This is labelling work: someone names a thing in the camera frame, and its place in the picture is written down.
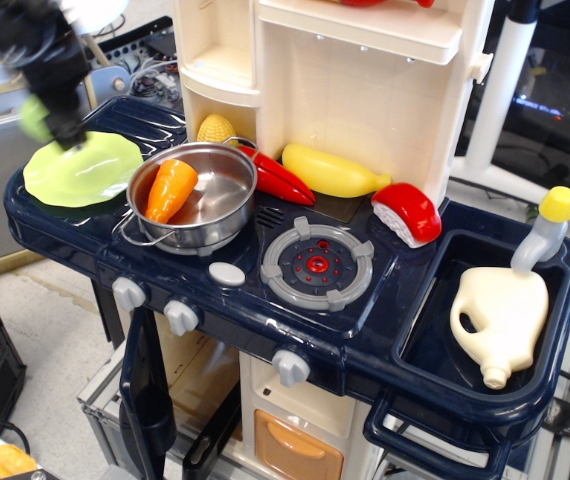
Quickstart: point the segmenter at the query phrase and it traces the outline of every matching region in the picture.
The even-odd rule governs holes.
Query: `toy stove burner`
[[[372,242],[298,217],[267,248],[261,280],[292,305],[337,312],[367,290],[373,256]]]

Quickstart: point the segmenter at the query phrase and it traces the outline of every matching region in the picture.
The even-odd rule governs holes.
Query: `orange drawer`
[[[291,480],[340,480],[343,454],[334,447],[256,410],[256,456]]]

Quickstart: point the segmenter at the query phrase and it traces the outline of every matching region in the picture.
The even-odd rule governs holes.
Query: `cream jug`
[[[512,256],[511,268],[477,267],[461,275],[450,311],[454,338],[480,365],[489,388],[505,387],[512,372],[529,368],[547,318],[549,294],[531,269],[556,254],[570,220],[570,189],[554,187],[539,205],[534,227]],[[467,315],[476,330],[461,324]]]
[[[547,287],[540,275],[511,268],[471,268],[461,276],[450,326],[456,341],[480,365],[485,385],[499,390],[512,372],[532,365],[547,309]],[[463,314],[476,332],[465,330]]]

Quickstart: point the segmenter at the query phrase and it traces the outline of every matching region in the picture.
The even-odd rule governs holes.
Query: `play kitchen counter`
[[[126,97],[107,102],[87,122],[90,129],[134,141],[146,159],[185,140],[176,112]],[[27,193],[19,170],[8,184],[5,207],[21,245],[91,279],[104,317],[110,309],[105,294],[126,279],[142,292],[144,308],[162,313],[177,302],[191,312],[198,330],[273,362],[277,370],[279,356],[293,355],[309,374],[300,377],[282,368],[281,382],[307,379],[336,396],[372,405],[364,422],[368,440],[433,475],[500,477],[509,451],[537,430],[552,398],[570,327],[568,239],[535,268],[545,280],[550,307],[534,365],[495,391],[485,387],[478,365],[453,339],[449,310],[463,271],[509,266],[529,232],[524,224],[444,200],[439,239],[410,249],[372,214],[367,197],[320,199],[315,209],[257,192],[250,221],[230,243],[202,255],[181,255],[124,238],[118,230],[128,213],[124,193],[92,207],[50,207]],[[324,246],[348,264],[341,279],[369,277],[357,298],[341,304],[321,291],[318,296],[328,305],[304,308],[261,278],[275,240],[308,227],[312,240],[322,227],[322,240],[329,244]],[[129,237],[145,240],[136,225],[127,229]],[[355,242],[351,253],[343,248],[344,233]],[[350,258],[361,256],[367,258],[364,266],[349,265]],[[232,276],[230,282],[214,265],[241,272],[242,280]],[[362,268],[365,274],[348,272]],[[118,321],[106,320],[116,337]],[[488,464],[472,467],[431,452],[388,429],[387,414],[454,446],[486,452]]]

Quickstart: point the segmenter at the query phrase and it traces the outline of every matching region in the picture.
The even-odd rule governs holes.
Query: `toy plate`
[[[26,190],[41,202],[78,208],[124,191],[142,163],[135,143],[113,133],[87,132],[79,147],[65,151],[52,142],[36,151],[23,177]]]

